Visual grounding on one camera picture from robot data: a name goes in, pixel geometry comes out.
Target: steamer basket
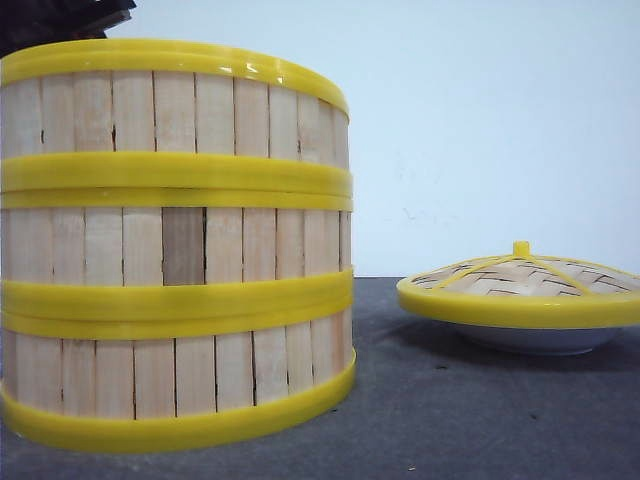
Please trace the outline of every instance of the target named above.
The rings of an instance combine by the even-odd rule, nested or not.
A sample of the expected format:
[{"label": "steamer basket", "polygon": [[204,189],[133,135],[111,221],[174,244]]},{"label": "steamer basket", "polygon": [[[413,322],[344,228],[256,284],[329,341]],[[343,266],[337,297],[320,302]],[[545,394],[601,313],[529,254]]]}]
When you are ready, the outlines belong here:
[{"label": "steamer basket", "polygon": [[83,40],[3,59],[6,424],[144,452],[281,430],[341,401],[347,107],[240,49]]},{"label": "steamer basket", "polygon": [[405,278],[406,310],[452,323],[475,343],[535,355],[585,353],[640,322],[640,277],[580,260],[486,257]]}]

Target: yellow plastic rim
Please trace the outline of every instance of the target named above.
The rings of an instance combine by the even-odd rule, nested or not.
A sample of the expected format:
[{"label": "yellow plastic rim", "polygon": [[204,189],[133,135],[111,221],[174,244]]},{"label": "yellow plastic rim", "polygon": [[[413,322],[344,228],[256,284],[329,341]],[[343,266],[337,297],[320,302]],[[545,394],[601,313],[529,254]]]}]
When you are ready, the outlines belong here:
[{"label": "yellow plastic rim", "polygon": [[491,297],[412,283],[422,273],[397,284],[400,306],[435,320],[505,328],[606,328],[640,322],[640,292],[578,297]]},{"label": "yellow plastic rim", "polygon": [[224,206],[352,210],[347,170],[294,160],[179,152],[8,158],[4,208]]},{"label": "yellow plastic rim", "polygon": [[353,302],[353,271],[246,283],[73,286],[4,281],[3,327],[43,337],[137,340],[247,332]]},{"label": "yellow plastic rim", "polygon": [[175,40],[110,38],[27,48],[2,59],[1,84],[96,70],[195,72],[246,78],[312,95],[348,115],[340,89],[300,65],[249,50]]},{"label": "yellow plastic rim", "polygon": [[69,417],[22,405],[3,390],[3,416],[14,432],[71,450],[145,453],[210,447],[278,432],[320,415],[351,390],[355,360],[354,351],[346,369],[305,392],[217,413],[144,420]]}]

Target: gray surface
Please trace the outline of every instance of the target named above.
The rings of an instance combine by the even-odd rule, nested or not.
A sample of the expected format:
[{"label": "gray surface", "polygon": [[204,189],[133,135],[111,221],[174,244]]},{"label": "gray surface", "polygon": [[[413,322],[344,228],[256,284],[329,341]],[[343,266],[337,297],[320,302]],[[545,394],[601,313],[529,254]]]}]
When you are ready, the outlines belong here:
[{"label": "gray surface", "polygon": [[356,282],[357,385],[285,432],[155,455],[55,450],[6,429],[3,479],[638,479],[640,328],[577,357],[485,350]]}]

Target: bamboo steamer lid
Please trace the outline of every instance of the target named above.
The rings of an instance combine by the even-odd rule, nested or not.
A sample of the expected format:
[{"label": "bamboo steamer lid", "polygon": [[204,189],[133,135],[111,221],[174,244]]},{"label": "bamboo steamer lid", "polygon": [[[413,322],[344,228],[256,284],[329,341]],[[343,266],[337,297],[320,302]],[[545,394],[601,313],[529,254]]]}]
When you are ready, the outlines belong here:
[{"label": "bamboo steamer lid", "polygon": [[533,354],[592,350],[640,322],[640,277],[611,267],[533,255],[475,258],[398,283],[400,305],[450,322],[477,343]]}]

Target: woven bamboo lid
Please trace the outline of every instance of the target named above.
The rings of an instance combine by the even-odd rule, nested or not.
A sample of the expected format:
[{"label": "woven bamboo lid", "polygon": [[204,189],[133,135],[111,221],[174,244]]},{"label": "woven bamboo lid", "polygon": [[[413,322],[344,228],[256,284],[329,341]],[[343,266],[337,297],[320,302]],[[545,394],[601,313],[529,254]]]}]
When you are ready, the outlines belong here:
[{"label": "woven bamboo lid", "polygon": [[398,283],[405,309],[438,320],[515,328],[640,322],[640,277],[595,263],[513,254],[456,263]]}]

